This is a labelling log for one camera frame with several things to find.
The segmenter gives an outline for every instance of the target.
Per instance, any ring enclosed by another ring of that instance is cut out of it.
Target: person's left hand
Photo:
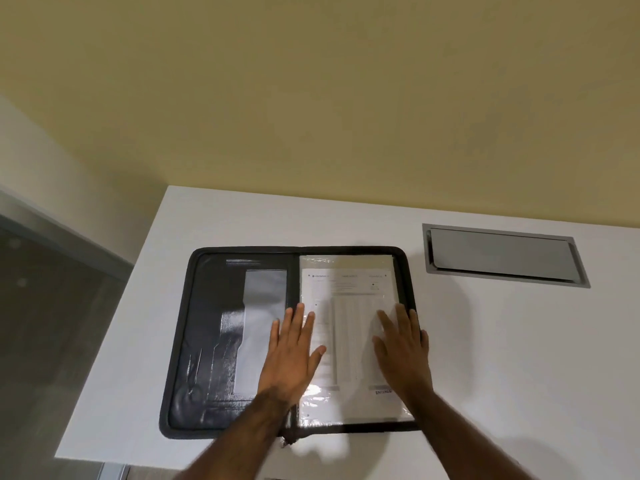
[[[321,345],[309,356],[316,315],[309,312],[302,326],[304,314],[305,306],[299,303],[293,318],[292,308],[285,311],[279,334],[279,320],[271,324],[269,351],[258,382],[258,394],[273,389],[290,406],[299,402],[326,352],[326,347]]]

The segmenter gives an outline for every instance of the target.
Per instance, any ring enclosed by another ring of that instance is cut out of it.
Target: white wall
[[[4,96],[0,96],[0,191],[130,263],[138,258],[152,222]]]

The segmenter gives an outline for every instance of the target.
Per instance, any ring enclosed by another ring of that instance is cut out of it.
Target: forearm
[[[532,479],[430,387],[416,387],[406,402],[451,480]]]
[[[258,394],[180,480],[253,480],[289,410],[273,390]]]

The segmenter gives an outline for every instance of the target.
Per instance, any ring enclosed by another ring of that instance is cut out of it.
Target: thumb
[[[316,373],[316,369],[320,364],[320,359],[322,359],[322,356],[324,355],[325,352],[326,352],[326,347],[324,345],[321,345],[318,348],[316,348],[313,354],[311,354],[311,356],[309,357],[309,365],[307,369],[309,378],[313,378],[314,374]]]
[[[373,340],[373,351],[376,353],[376,357],[378,357],[378,360],[386,357],[387,356],[387,346],[382,341],[382,339],[380,337],[378,337],[377,335],[374,335],[372,337],[372,340]]]

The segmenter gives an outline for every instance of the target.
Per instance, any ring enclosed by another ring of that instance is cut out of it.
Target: gray rectangular panel
[[[429,273],[589,286],[571,237],[423,227]]]

